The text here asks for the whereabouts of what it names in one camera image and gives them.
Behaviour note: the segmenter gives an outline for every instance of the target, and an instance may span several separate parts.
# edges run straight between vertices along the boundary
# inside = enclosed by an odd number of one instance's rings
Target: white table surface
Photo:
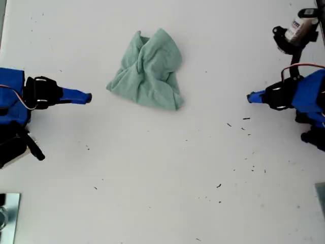
[[[325,243],[314,188],[325,181],[325,153],[300,141],[309,127],[293,110],[246,100],[290,62],[272,28],[312,6],[8,0],[0,65],[93,94],[86,106],[33,112],[46,160],[29,155],[0,171],[0,192],[22,194],[15,243]],[[105,90],[134,33],[159,27],[183,55],[177,112]],[[302,61],[325,64],[322,38]]]

